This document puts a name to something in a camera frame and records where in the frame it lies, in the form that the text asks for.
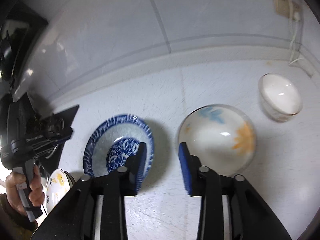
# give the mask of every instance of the blue flower pattern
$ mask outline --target blue flower pattern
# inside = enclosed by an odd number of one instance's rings
[[[224,124],[224,120],[221,118],[222,110],[217,109],[213,110],[213,106],[204,107],[199,110],[199,115],[204,118],[209,118],[211,121]]]
[[[151,144],[151,152],[150,157],[148,160],[146,160],[147,169],[145,170],[143,176],[145,177],[148,173],[148,171],[151,168],[152,162],[153,162],[153,154],[154,154],[154,144],[153,144],[153,136],[152,132],[150,130],[150,127],[145,124],[143,120],[141,120],[136,115],[132,114],[121,114],[114,117],[111,117],[110,119],[106,120],[104,123],[102,123],[90,136],[90,139],[85,147],[84,150],[84,156],[83,156],[83,169],[84,174],[88,174],[91,177],[94,177],[93,170],[92,170],[92,155],[93,150],[96,146],[96,143],[104,134],[104,132],[111,127],[120,124],[120,123],[133,123],[135,125],[138,125],[141,129],[144,130],[144,132],[147,134],[149,142]]]
[[[120,166],[124,166],[129,156],[136,155],[138,148],[139,141],[134,138],[122,138],[117,140],[108,152],[108,171],[111,172]]]

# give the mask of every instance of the small white bowl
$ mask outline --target small white bowl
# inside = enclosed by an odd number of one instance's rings
[[[227,105],[201,107],[183,121],[179,143],[186,142],[201,164],[224,176],[233,176],[251,162],[256,134],[250,119]]]
[[[51,212],[51,210],[56,206],[56,204],[58,204],[72,186],[71,179],[68,178],[67,174],[63,170],[56,169],[51,174],[47,185],[45,199],[45,205],[48,213]]]
[[[302,110],[302,99],[297,88],[279,74],[262,76],[259,91],[263,109],[275,121],[285,122]]]

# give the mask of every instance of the white cable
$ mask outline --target white cable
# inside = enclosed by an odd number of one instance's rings
[[[298,60],[301,60],[302,58],[297,58],[293,60],[293,56],[296,50],[296,37],[298,34],[299,30],[299,22],[300,22],[300,14],[298,12],[293,13],[293,2],[292,0],[288,0],[289,2],[289,32],[290,35],[292,36],[290,45],[289,45],[289,50],[291,51],[290,55],[290,60],[289,60],[289,65],[293,64],[294,62],[297,62]],[[294,28],[294,33],[293,32],[293,19],[295,20],[295,28]]]
[[[303,59],[303,58],[302,57],[297,58],[297,59],[293,60],[292,62],[290,62],[289,65],[291,65],[291,64],[293,64],[293,63],[295,63],[295,62],[297,62],[298,60],[301,60],[301,59]]]
[[[295,53],[295,51],[296,51],[295,39],[296,39],[297,34],[298,34],[298,29],[299,29],[299,22],[296,21],[296,25],[295,25],[295,29],[294,29],[294,34],[293,34],[292,40],[291,40],[290,45],[289,45],[289,49],[291,50],[291,56],[290,56],[289,62],[291,62],[291,63],[292,63],[292,59],[293,59],[294,53]]]

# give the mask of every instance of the white bowl with yellow pattern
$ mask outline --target white bowl with yellow pattern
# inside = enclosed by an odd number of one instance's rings
[[[48,213],[58,204],[64,195],[72,187],[71,179],[68,179],[67,174],[56,169],[50,176],[47,184],[47,192],[45,197],[45,205]]]
[[[189,114],[178,135],[191,155],[220,175],[245,169],[256,150],[256,133],[249,117],[228,105],[208,105]]]

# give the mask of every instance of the blue and white bowl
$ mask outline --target blue and white bowl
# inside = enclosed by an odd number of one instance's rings
[[[154,153],[153,136],[149,126],[131,114],[117,115],[106,120],[91,135],[84,150],[84,173],[99,177],[124,166],[127,158],[137,153],[140,142],[147,146],[143,172],[143,177],[146,177]]]

